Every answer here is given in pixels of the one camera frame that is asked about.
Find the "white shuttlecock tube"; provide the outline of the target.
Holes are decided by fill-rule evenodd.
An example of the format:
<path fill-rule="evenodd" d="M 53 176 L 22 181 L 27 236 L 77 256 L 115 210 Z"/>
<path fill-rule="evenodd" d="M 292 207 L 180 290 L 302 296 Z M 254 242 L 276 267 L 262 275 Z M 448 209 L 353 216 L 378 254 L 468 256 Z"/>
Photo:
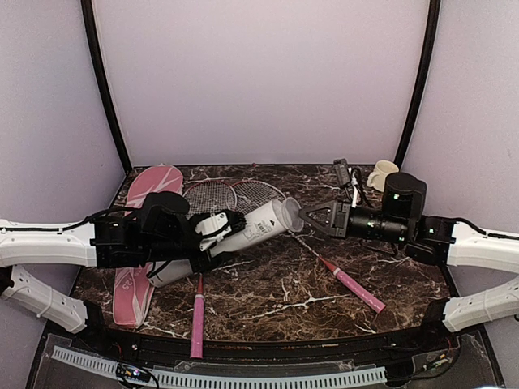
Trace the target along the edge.
<path fill-rule="evenodd" d="M 253 212 L 249 212 L 245 215 L 246 227 L 244 230 L 218 242 L 208 251 L 211 254 L 236 252 L 288 231 L 281 214 L 281 203 L 283 201 L 273 199 Z M 206 271 L 203 270 L 203 266 L 201 270 L 196 270 L 195 265 L 191 264 L 189 259 L 173 260 L 156 275 L 149 274 L 148 281 L 152 286 L 159 288 L 183 277 Z"/>

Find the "clear plastic tube lid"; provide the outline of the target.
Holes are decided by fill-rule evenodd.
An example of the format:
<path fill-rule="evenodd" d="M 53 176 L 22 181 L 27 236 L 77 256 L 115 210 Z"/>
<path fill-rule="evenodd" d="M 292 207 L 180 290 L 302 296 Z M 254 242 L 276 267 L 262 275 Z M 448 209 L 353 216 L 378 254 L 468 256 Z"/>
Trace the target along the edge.
<path fill-rule="evenodd" d="M 281 203 L 281 214 L 285 222 L 285 228 L 292 233 L 298 233 L 304 228 L 304 220 L 299 216 L 300 209 L 298 201 L 292 197 L 286 198 Z"/>

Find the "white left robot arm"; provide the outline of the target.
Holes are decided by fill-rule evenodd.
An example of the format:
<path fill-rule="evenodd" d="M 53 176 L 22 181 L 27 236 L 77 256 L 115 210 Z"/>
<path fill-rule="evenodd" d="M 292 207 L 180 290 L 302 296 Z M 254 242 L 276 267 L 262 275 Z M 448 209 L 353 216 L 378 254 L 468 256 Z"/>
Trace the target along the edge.
<path fill-rule="evenodd" d="M 61 263 L 101 269 L 146 267 L 185 260 L 193 272 L 217 267 L 221 256 L 203 244 L 244 230 L 241 212 L 221 209 L 190 216 L 180 194 L 147 194 L 141 207 L 112 207 L 75 224 L 1 222 L 1 298 L 37 317 L 77 334 L 97 353 L 114 347 L 114 334 L 103 327 L 101 308 L 57 292 L 31 276 L 26 264 Z"/>

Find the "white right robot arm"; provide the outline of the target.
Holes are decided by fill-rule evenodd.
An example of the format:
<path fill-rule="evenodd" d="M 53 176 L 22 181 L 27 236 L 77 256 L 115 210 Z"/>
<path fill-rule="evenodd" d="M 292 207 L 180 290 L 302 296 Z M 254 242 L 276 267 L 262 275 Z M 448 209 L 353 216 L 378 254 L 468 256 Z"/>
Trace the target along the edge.
<path fill-rule="evenodd" d="M 463 218 L 425 216 L 427 185 L 408 173 L 391 173 L 380 209 L 330 201 L 299 211 L 299 217 L 332 238 L 366 238 L 394 243 L 411 259 L 437 267 L 481 267 L 518 273 L 518 236 L 484 230 Z M 518 313 L 518 280 L 464 297 L 433 301 L 414 345 L 430 352 L 445 337 Z"/>

